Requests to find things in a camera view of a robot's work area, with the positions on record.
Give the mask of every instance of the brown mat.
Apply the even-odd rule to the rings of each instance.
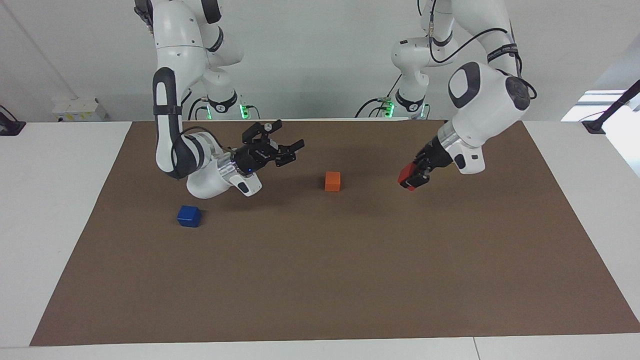
[[[440,124],[286,122],[298,161],[212,200],[162,174],[153,123],[133,124],[31,344],[640,332],[522,124],[482,174],[397,185]],[[237,145],[247,125],[207,127]],[[183,204],[200,228],[176,223]]]

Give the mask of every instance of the white table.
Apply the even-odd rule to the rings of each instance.
[[[0,359],[640,359],[640,334],[25,348],[130,125],[32,123],[0,138]],[[525,125],[638,317],[640,179],[580,124]]]

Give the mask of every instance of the blue cube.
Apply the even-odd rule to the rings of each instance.
[[[182,226],[186,227],[198,227],[200,226],[200,219],[202,214],[200,209],[195,206],[183,206],[178,213],[178,222]]]

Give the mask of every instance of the black cable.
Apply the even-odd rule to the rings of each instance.
[[[216,138],[216,135],[213,135],[213,133],[209,129],[206,129],[206,128],[202,127],[202,126],[191,126],[188,129],[182,130],[182,132],[180,134],[178,134],[178,136],[173,141],[173,144],[171,145],[171,151],[169,152],[169,156],[171,156],[171,165],[173,165],[173,171],[177,170],[175,168],[175,165],[176,165],[175,164],[175,159],[173,158],[173,152],[175,151],[175,144],[178,142],[178,140],[180,138],[182,138],[182,135],[186,134],[188,131],[191,131],[191,130],[202,130],[202,131],[204,131],[205,133],[211,135],[213,140],[215,140],[216,143],[218,144],[218,146],[220,146],[220,149],[223,148],[223,146],[222,146],[222,144],[220,144],[220,141],[218,140],[218,138]]]
[[[364,103],[364,105],[362,105],[362,106],[360,107],[360,109],[359,109],[359,110],[358,110],[358,112],[356,113],[356,116],[354,116],[354,117],[358,117],[358,116],[360,115],[360,113],[362,112],[362,110],[364,110],[364,108],[366,108],[366,107],[367,107],[367,105],[369,105],[369,104],[370,104],[370,103],[372,103],[372,102],[376,102],[376,101],[378,101],[378,102],[379,102],[380,100],[378,100],[378,98],[375,98],[375,99],[371,99],[371,100],[369,100],[369,101],[365,102],[365,103]]]
[[[191,116],[193,115],[193,109],[195,109],[196,105],[200,101],[204,101],[204,100],[202,100],[202,98],[199,98],[198,100],[194,101],[193,104],[191,104],[191,109],[189,109],[189,117],[187,117],[187,120],[191,120]]]
[[[588,119],[588,118],[592,117],[593,115],[599,115],[599,114],[602,114],[602,113],[604,113],[605,111],[606,111],[606,110],[602,110],[602,111],[601,111],[601,112],[599,112],[599,113],[595,113],[595,114],[587,115],[587,116],[583,117],[582,119],[578,120],[578,122],[582,122],[583,120],[586,120],[586,119]]]
[[[389,92],[387,93],[387,97],[391,96],[391,93],[394,91],[394,89],[396,88],[396,85],[398,85],[398,81],[400,81],[400,78],[402,77],[402,73],[400,73],[400,75],[398,75],[398,78],[396,79],[396,82],[394,83],[394,86],[391,86],[391,90],[389,90]]]
[[[207,107],[206,107],[206,106],[201,106],[201,107],[199,107],[199,108],[196,110],[196,120],[198,120],[198,111],[200,111],[200,110],[207,110],[207,111],[209,111],[209,109],[207,109]]]
[[[479,38],[479,37],[483,36],[484,34],[491,33],[492,31],[501,31],[501,32],[503,32],[503,33],[505,33],[505,34],[508,34],[508,33],[509,33],[507,30],[502,29],[502,28],[491,28],[491,29],[484,30],[484,31],[482,31],[482,32],[478,33],[476,36],[474,36],[474,37],[470,38],[469,40],[467,40],[467,42],[465,42],[464,44],[462,44],[462,46],[461,46],[461,47],[459,47],[457,50],[455,50],[451,55],[449,55],[449,56],[448,56],[446,59],[444,59],[444,60],[438,60],[438,59],[436,59],[436,58],[433,56],[433,46],[431,46],[431,39],[429,39],[429,52],[431,53],[431,58],[433,59],[433,61],[435,61],[435,62],[437,62],[437,63],[439,63],[439,64],[441,64],[441,63],[445,63],[445,62],[447,62],[447,61],[451,60],[451,58],[453,58],[454,56],[456,56],[456,55],[457,55],[457,54],[458,54],[462,49],[464,49],[467,45],[471,44],[471,42],[472,42],[472,41],[474,41],[475,39],[477,39],[477,38]]]
[[[17,117],[15,117],[15,115],[14,115],[14,114],[12,114],[12,113],[7,109],[7,108],[5,108],[5,107],[4,107],[4,106],[2,106],[2,105],[0,105],[0,108],[2,108],[2,110],[4,110],[7,114],[11,115],[11,117],[12,117],[16,122],[18,122],[18,118],[17,118]]]
[[[378,111],[378,114],[380,113],[380,110],[386,110],[387,108],[385,108],[384,106],[380,106],[379,108],[375,108],[373,110],[371,110],[371,112],[369,113],[369,117],[371,117],[371,115],[373,115],[374,111]]]
[[[429,120],[429,114],[431,113],[431,105],[425,104],[425,106],[429,106],[429,111],[427,111],[427,116],[424,117],[424,120]]]
[[[255,112],[258,113],[258,120],[262,120],[262,117],[260,117],[260,110],[258,110],[258,108],[256,108],[254,105],[247,105],[246,108],[247,109],[255,109]]]
[[[522,77],[522,58],[520,57],[520,54],[515,53],[516,54],[516,63],[518,65],[518,77]]]
[[[187,96],[184,97],[184,99],[180,103],[180,106],[183,106],[184,103],[187,102],[187,100],[189,100],[189,97],[191,96],[191,94],[193,94],[193,91],[191,91],[191,89],[189,89],[189,93],[187,94]]]
[[[533,87],[533,85],[531,85],[527,80],[523,79],[523,78],[519,78],[520,80],[522,80],[522,82],[527,85],[527,88],[530,88],[531,91],[533,91],[533,96],[531,97],[531,100],[535,100],[538,98],[538,92],[536,91],[536,88]]]
[[[391,93],[394,91],[394,89],[396,88],[396,85],[398,85],[398,81],[400,81],[400,78],[402,77],[402,73],[400,73],[400,75],[398,75],[398,78],[396,79],[396,82],[394,83],[394,86],[391,86],[391,89],[389,90],[389,92],[387,93],[387,97],[391,96]],[[376,117],[378,117],[378,115],[380,115],[380,110],[378,110],[378,112],[376,113]]]

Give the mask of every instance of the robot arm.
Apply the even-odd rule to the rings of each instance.
[[[422,15],[422,28],[432,37],[408,38],[396,42],[392,49],[391,60],[400,70],[402,76],[398,82],[395,95],[397,115],[406,115],[409,119],[422,118],[424,97],[429,86],[429,76],[424,73],[426,68],[441,67],[452,63],[456,59],[454,54],[458,49],[458,42],[453,37],[453,22],[451,0],[436,3],[434,19],[438,27],[429,25],[429,12],[433,3],[425,4]],[[438,58],[449,58],[447,61],[436,62],[431,53]]]
[[[243,53],[232,37],[225,38],[222,29],[214,25],[221,17],[217,1],[136,0],[136,13],[150,28],[156,43],[154,115],[158,167],[175,179],[188,176],[189,192],[201,199],[217,196],[231,186],[246,196],[257,193],[262,184],[255,171],[269,161],[278,166],[294,161],[295,152],[304,146],[304,141],[291,147],[275,145],[265,157],[265,144],[275,144],[268,135],[281,127],[281,122],[264,127],[254,124],[250,129],[263,127],[272,131],[264,130],[266,134],[260,139],[245,142],[233,152],[225,152],[216,137],[204,128],[200,127],[205,131],[189,135],[182,129],[179,99],[197,81],[204,83],[207,100],[218,113],[230,114],[238,100],[228,74],[217,67],[239,62]]]
[[[531,103],[530,85],[520,77],[522,62],[503,0],[434,1],[436,11],[438,6],[450,8],[455,20],[477,37],[488,54],[489,65],[470,62],[451,76],[449,97],[458,112],[401,172],[398,182],[411,191],[428,183],[435,168],[451,163],[462,174],[482,172],[484,143],[520,119]],[[429,17],[429,57],[430,61],[439,61],[442,58],[435,54],[447,51],[441,49],[443,42],[435,36],[438,17],[429,13],[432,6],[428,3],[425,7],[423,25],[424,17]]]

